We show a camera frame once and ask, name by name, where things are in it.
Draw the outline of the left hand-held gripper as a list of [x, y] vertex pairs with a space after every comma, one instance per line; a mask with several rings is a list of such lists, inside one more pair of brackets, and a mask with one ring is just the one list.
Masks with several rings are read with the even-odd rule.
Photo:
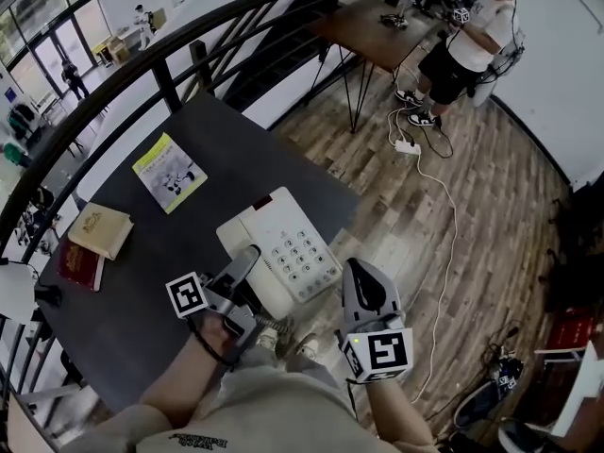
[[[260, 249], [247, 246], [216, 277], [201, 277], [191, 272], [165, 284], [176, 316], [187, 323], [194, 338], [222, 364], [236, 364], [239, 361], [242, 347], [258, 325], [254, 310], [238, 287], [259, 258]], [[224, 356], [203, 338], [193, 316], [204, 310], [221, 317], [223, 327], [236, 340], [233, 352], [227, 352]]]

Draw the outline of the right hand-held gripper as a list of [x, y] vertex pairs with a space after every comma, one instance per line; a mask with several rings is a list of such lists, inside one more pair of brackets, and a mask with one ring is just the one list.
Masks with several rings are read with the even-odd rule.
[[344, 319], [356, 324], [377, 319], [342, 334], [338, 346], [355, 383], [397, 378], [413, 367], [412, 329], [404, 327], [400, 297], [393, 281], [365, 260], [348, 259], [343, 269]]

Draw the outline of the person's left hand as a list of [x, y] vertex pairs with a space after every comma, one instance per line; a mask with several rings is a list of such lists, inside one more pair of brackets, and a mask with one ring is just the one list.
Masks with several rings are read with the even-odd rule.
[[232, 337], [224, 325], [223, 316], [212, 310], [205, 310], [188, 324], [193, 336], [216, 361], [230, 364], [228, 353], [232, 346]]

